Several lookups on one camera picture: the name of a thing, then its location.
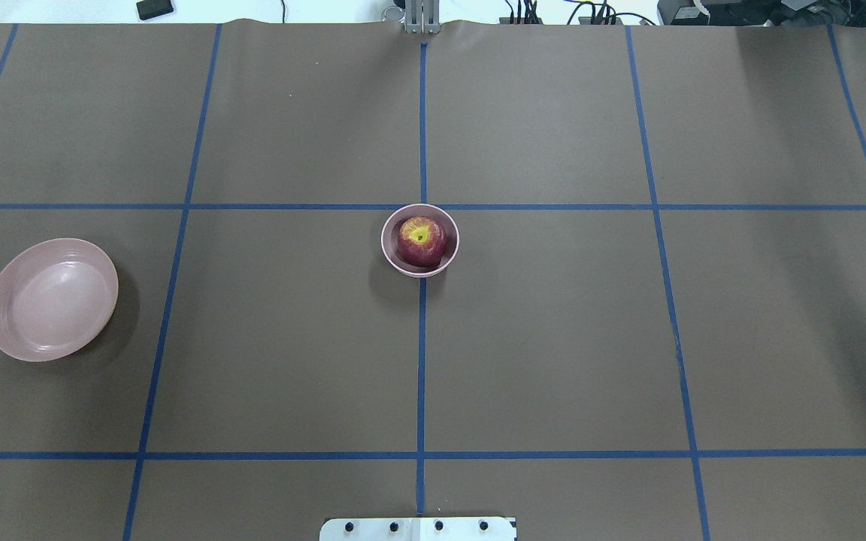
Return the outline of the red apple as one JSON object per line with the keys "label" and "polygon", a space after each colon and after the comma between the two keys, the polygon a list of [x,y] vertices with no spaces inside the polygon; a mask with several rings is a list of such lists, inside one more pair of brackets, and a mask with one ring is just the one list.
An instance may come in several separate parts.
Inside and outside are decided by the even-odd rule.
{"label": "red apple", "polygon": [[399,226],[396,251],[411,266],[437,267],[446,253],[447,233],[439,220],[430,216],[413,216]]}

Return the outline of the pink bowl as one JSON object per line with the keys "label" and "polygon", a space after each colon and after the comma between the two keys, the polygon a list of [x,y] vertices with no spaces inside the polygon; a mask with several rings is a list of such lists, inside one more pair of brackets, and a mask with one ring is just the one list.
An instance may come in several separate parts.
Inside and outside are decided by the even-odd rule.
{"label": "pink bowl", "polygon": [[[430,218],[439,220],[447,233],[446,252],[437,267],[422,268],[411,266],[411,264],[405,263],[398,255],[396,236],[398,236],[399,226],[406,219],[413,218],[413,216],[430,216]],[[381,231],[380,244],[382,253],[387,261],[400,273],[409,275],[409,277],[429,278],[443,273],[455,258],[460,246],[459,227],[453,217],[439,207],[430,204],[407,205],[397,209],[385,221]]]}

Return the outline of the pink plate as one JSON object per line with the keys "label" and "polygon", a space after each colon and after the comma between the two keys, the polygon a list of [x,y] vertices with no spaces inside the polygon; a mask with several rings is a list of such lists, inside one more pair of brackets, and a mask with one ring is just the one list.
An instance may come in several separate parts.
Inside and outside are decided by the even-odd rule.
{"label": "pink plate", "polygon": [[29,247],[0,271],[0,352],[57,360],[89,345],[117,307],[120,281],[106,251],[78,237]]}

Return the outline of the small black device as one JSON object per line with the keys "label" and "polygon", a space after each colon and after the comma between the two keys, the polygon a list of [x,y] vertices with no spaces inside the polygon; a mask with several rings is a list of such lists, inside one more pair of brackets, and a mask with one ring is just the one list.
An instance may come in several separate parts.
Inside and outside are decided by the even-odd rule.
{"label": "small black device", "polygon": [[171,0],[142,0],[135,3],[135,11],[140,21],[148,21],[172,14],[174,6]]}

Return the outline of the aluminium frame post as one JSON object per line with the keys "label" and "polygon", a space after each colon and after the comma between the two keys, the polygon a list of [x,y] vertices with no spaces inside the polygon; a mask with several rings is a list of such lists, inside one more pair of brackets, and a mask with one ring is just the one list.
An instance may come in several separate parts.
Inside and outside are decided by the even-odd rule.
{"label": "aluminium frame post", "polygon": [[436,35],[442,31],[439,0],[405,0],[403,27],[407,34]]}

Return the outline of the white pedestal column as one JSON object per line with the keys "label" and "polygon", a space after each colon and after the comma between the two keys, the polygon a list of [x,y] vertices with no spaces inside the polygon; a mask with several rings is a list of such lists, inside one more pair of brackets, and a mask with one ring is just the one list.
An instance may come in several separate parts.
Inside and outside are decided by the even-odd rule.
{"label": "white pedestal column", "polygon": [[516,540],[516,519],[499,516],[329,519],[319,540]]}

